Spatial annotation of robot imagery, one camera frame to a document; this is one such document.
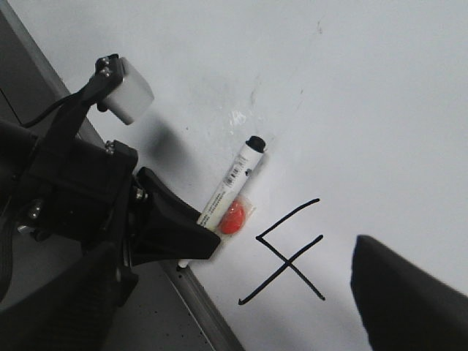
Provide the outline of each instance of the white surface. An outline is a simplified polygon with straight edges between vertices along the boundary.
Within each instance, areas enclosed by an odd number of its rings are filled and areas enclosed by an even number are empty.
[[[465,1],[10,3],[71,90],[107,53],[142,72],[151,111],[92,122],[198,210],[240,143],[265,138],[257,210],[192,265],[247,350],[369,350],[349,286],[357,234],[468,293]],[[254,237],[314,197],[268,240],[289,256],[325,235],[296,263],[327,301],[287,270],[238,306],[281,265]]]

